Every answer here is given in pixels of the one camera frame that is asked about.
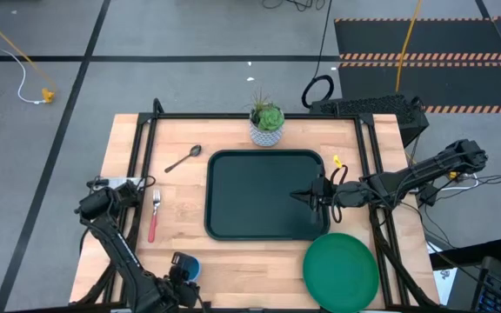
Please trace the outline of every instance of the yellow cable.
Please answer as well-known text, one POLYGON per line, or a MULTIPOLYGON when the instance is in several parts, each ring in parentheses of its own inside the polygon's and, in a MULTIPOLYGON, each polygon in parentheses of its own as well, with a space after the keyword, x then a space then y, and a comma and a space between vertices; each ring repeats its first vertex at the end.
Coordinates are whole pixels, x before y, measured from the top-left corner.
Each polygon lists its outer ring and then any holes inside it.
POLYGON ((417 161, 415 161, 415 159, 414 159, 414 158, 412 158, 412 157, 409 155, 409 153, 407 153, 407 151, 405 151, 405 150, 404 150, 404 152, 405 152, 405 155, 406 155, 407 157, 409 157, 409 159, 410 159, 410 160, 412 160, 413 164, 417 164, 417 161))
POLYGON ((9 44, 9 46, 11 46, 19 55, 24 57, 24 59, 26 59, 26 61, 28 61, 30 65, 32 65, 34 70, 36 70, 36 72, 38 72, 38 74, 40 74, 43 77, 43 79, 45 79, 50 84, 52 92, 55 94, 57 92, 57 86, 53 82, 53 80, 51 80, 51 78, 48 77, 48 75, 43 70, 39 69, 37 65, 34 62, 32 62, 32 60, 30 60, 30 58, 27 57, 20 49, 18 49, 16 45, 13 42, 11 42, 11 40, 9 40, 9 38, 7 38, 7 36, 5 36, 1 31, 0 31, 0 36, 1 38, 3 38, 3 40, 5 40, 9 44))
POLYGON ((415 8, 415 14, 413 14, 413 18, 411 19, 411 23, 409 24, 409 30, 407 31, 407 37, 405 38, 404 47, 401 49, 401 56, 399 57, 399 65, 397 67, 397 79, 396 79, 396 92, 399 92, 399 81, 401 80, 401 66, 404 63, 404 55, 407 50, 407 44, 409 44, 409 38, 411 37, 411 33, 413 32, 413 26, 415 25, 415 20, 417 20, 418 12, 421 9, 421 3, 423 0, 418 0, 417 8, 415 8))

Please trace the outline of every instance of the keyboard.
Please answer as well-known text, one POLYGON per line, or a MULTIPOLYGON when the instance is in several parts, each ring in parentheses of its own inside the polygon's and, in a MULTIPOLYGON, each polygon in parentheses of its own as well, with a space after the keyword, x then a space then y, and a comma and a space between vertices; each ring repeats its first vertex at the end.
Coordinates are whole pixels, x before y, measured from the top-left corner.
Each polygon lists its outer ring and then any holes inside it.
POLYGON ((486 285, 481 288, 477 312, 501 312, 501 281, 490 275, 484 278, 486 285))
POLYGON ((358 100, 330 99, 312 103, 310 113, 313 114, 395 114, 397 122, 415 122, 416 112, 419 108, 411 103, 404 95, 391 95, 377 98, 365 98, 358 100))

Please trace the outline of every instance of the metal spoon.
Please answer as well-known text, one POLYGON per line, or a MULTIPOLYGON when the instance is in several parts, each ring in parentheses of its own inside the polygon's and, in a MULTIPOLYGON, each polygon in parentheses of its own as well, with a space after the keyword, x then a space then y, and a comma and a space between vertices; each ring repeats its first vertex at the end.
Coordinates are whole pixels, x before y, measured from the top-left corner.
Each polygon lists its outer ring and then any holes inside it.
POLYGON ((186 160, 189 157, 196 157, 200 154, 200 151, 202 150, 202 146, 200 144, 197 144, 196 146, 190 148, 189 155, 182 158, 181 160, 177 161, 175 164, 171 165, 169 168, 165 169, 166 173, 169 173, 171 170, 175 169, 176 166, 178 166, 182 161, 186 160))

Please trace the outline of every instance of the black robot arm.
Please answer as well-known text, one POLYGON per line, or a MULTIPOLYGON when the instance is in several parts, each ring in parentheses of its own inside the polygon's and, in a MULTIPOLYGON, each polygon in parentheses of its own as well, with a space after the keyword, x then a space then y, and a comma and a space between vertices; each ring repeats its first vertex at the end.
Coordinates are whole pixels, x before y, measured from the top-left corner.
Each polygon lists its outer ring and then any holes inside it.
POLYGON ((330 206, 345 208, 371 204, 369 218, 377 246, 386 255, 397 275, 403 279, 417 303, 421 306, 436 307, 391 250, 377 221, 377 208, 393 210, 409 190, 421 187, 451 171, 468 174, 478 172, 485 167, 487 159, 484 150, 481 150, 477 143, 459 140, 435 157, 403 170, 364 176, 359 178, 358 182, 341 184, 333 184, 325 176, 320 176, 312 182, 310 189, 296 190, 291 192, 291 196, 310 205, 313 221, 317 221, 322 210, 327 210, 330 206))
POLYGON ((482 170, 487 156, 477 143, 459 140, 436 156, 397 172, 383 172, 359 178, 359 182, 335 186, 336 204, 360 207, 367 203, 394 209, 409 190, 421 187, 451 171, 472 174, 482 170))
POLYGON ((200 288, 188 282, 189 272, 177 266, 178 258, 173 257, 168 276, 155 277, 143 268, 119 231, 115 221, 119 209, 137 199, 137 186, 127 180, 116 189, 104 187, 87 196, 75 212, 80 223, 102 244, 124 280, 133 313, 176 312, 179 305, 194 307, 200 288))

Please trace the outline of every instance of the yellow clip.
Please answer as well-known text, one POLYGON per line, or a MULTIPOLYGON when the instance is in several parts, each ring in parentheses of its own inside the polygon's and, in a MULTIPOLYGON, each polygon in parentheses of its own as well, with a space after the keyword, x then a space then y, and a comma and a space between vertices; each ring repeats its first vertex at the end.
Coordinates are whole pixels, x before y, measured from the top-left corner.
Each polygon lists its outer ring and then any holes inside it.
POLYGON ((334 163, 337 165, 339 169, 341 169, 344 165, 339 161, 339 157, 337 155, 334 156, 334 163))
POLYGON ((43 100, 45 100, 46 103, 53 102, 53 97, 55 95, 56 95, 55 92, 49 91, 47 88, 42 89, 43 100))
POLYGON ((448 173, 448 179, 454 180, 456 178, 458 178, 458 173, 457 172, 451 171, 450 173, 448 173))

